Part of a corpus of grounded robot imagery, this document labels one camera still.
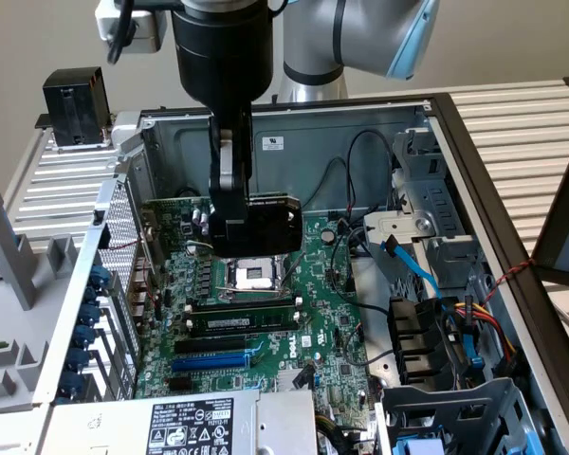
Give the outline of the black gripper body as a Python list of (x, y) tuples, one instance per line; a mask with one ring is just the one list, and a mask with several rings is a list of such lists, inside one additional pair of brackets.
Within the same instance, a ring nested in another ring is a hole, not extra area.
[(213, 112), (236, 112), (259, 99), (273, 77), (273, 24), (266, 1), (241, 9), (172, 12), (179, 77)]

